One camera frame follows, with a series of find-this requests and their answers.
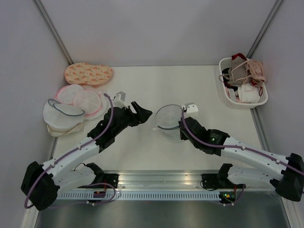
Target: fabric pile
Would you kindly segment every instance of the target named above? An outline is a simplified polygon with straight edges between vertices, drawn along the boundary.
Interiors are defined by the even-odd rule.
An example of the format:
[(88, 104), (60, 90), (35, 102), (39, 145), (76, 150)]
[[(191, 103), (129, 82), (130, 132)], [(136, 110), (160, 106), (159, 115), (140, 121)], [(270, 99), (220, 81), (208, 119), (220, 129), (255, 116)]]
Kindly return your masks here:
[(54, 99), (48, 99), (43, 108), (43, 118), (48, 132), (54, 136), (83, 130), (84, 120), (103, 115), (108, 107), (101, 85), (113, 76), (109, 66), (76, 63), (65, 70), (70, 84), (61, 88)]
[(224, 69), (221, 76), (232, 101), (258, 103), (263, 94), (262, 84), (266, 81), (262, 62), (246, 59), (241, 53), (235, 54), (231, 67)]

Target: white table surface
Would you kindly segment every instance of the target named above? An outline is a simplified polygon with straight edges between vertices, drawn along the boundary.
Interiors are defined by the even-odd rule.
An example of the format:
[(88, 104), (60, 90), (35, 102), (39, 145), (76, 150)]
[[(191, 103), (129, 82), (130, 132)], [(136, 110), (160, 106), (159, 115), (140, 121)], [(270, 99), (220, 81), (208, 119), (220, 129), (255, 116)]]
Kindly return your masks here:
[[(169, 142), (153, 130), (159, 108), (194, 102), (199, 108), (198, 121), (206, 129), (219, 129), (260, 148), (250, 110), (231, 109), (220, 100), (218, 75), (218, 66), (114, 67), (104, 90), (112, 98), (124, 91), (126, 102), (136, 101), (153, 115), (145, 124), (123, 130), (114, 144), (85, 162), (94, 162), (103, 170), (218, 170), (223, 163), (246, 166), (205, 154), (189, 141)], [(86, 121), (83, 132), (59, 137), (54, 156), (73, 149), (102, 118)]]

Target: white arm segment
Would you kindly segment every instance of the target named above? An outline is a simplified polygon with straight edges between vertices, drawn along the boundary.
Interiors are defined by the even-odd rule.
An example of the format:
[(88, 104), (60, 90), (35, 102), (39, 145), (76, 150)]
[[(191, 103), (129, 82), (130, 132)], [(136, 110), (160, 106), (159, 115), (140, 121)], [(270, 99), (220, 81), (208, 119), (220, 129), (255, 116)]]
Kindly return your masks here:
[[(75, 147), (80, 146), (90, 140), (92, 140), (91, 137), (86, 137)], [(99, 146), (95, 144), (95, 141), (93, 141), (86, 147), (82, 148), (81, 150), (75, 151), (74, 153), (65, 157), (58, 164), (56, 164), (54, 168), (50, 169), (47, 173), (53, 175), (53, 180), (59, 180), (63, 178), (63, 176), (66, 173), (70, 172), (75, 166), (87, 160), (88, 158), (97, 155), (98, 153), (99, 153)], [(53, 158), (49, 161), (46, 161), (45, 163), (43, 163), (43, 168), (45, 169), (49, 165), (54, 165), (54, 162), (61, 156), (62, 155)]]
[(273, 177), (258, 169), (232, 166), (227, 178), (233, 184), (245, 184), (247, 187), (274, 188), (270, 184)]
[[(238, 140), (236, 140), (233, 137), (227, 138), (225, 140), (224, 145), (237, 145), (237, 146), (245, 146), (248, 148), (253, 148), (250, 147)], [(261, 149), (255, 149), (259, 152), (262, 152), (263, 154), (267, 154), (271, 157), (274, 157), (277, 159), (277, 161), (282, 161), (285, 163), (288, 163), (286, 160), (286, 157), (283, 155), (278, 155), (274, 153), (269, 153), (266, 151), (263, 151)], [(276, 163), (276, 161), (270, 160), (269, 158), (266, 158), (262, 155), (256, 154), (251, 151), (247, 150), (242, 150), (242, 149), (234, 149), (234, 148), (225, 148), (222, 150), (221, 156), (227, 157), (227, 158), (232, 158), (238, 161), (241, 161), (243, 163), (246, 163), (248, 165), (251, 165), (257, 169), (262, 170), (262, 173), (266, 173), (267, 175), (271, 176), (272, 178), (276, 180), (281, 180), (283, 175), (281, 174), (282, 170), (286, 170), (286, 167)]]
[(65, 191), (76, 189), (79, 186), (89, 185), (95, 177), (94, 172), (88, 167), (83, 167), (76, 171), (69, 171), (60, 179), (54, 179), (54, 183), (60, 187), (57, 194), (61, 195)]

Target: white mesh laundry bag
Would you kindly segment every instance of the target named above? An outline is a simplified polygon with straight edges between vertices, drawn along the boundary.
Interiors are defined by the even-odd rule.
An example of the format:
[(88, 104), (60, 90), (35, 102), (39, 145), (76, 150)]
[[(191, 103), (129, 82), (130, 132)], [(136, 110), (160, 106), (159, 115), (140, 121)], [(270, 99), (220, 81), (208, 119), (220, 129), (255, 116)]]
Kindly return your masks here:
[(181, 142), (179, 121), (181, 120), (181, 107), (169, 104), (160, 108), (155, 114), (157, 128), (169, 141)]
[(60, 103), (72, 105), (75, 95), (83, 90), (83, 87), (80, 85), (68, 85), (57, 92), (55, 99), (58, 100)]
[(101, 109), (101, 100), (95, 91), (84, 90), (76, 94), (73, 106), (85, 111), (85, 116), (92, 116)]
[(104, 90), (101, 88), (102, 86), (99, 87), (93, 87), (91, 85), (82, 85), (84, 90), (90, 90), (90, 91), (95, 91), (97, 92), (98, 95), (104, 94)]
[(100, 117), (101, 115), (105, 114), (108, 108), (108, 101), (106, 99), (106, 97), (104, 96), (104, 94), (101, 94), (100, 96), (100, 100), (101, 100), (101, 108), (100, 110), (92, 115), (85, 115), (85, 120), (94, 120), (98, 117)]
[(84, 121), (85, 112), (77, 107), (49, 99), (43, 108), (43, 119), (49, 129), (70, 133)]

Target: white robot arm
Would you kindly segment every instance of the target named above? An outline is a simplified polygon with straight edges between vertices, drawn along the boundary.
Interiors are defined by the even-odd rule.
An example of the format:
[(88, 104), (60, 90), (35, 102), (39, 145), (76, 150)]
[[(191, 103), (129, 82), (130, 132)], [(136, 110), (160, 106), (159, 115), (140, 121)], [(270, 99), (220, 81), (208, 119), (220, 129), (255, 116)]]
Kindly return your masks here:
[(111, 103), (111, 109), (86, 138), (60, 157), (43, 164), (35, 161), (28, 166), (21, 185), (21, 190), (27, 196), (25, 208), (35, 206), (38, 210), (44, 210), (64, 191), (103, 182), (104, 172), (94, 163), (87, 164), (77, 171), (72, 169), (108, 148), (125, 128), (145, 123), (152, 115), (151, 111), (141, 108), (136, 102), (131, 102), (136, 111), (133, 113), (130, 106), (124, 102), (123, 92), (115, 96), (115, 107), (110, 97), (106, 94), (105, 96)]
[(219, 130), (206, 130), (195, 118), (198, 108), (194, 103), (182, 107), (179, 122), (182, 140), (189, 140), (195, 148), (207, 154), (215, 154), (241, 161), (256, 169), (223, 164), (217, 174), (219, 185), (273, 186), (282, 197), (300, 201), (304, 187), (304, 163), (301, 156), (289, 157), (266, 152), (242, 143)]

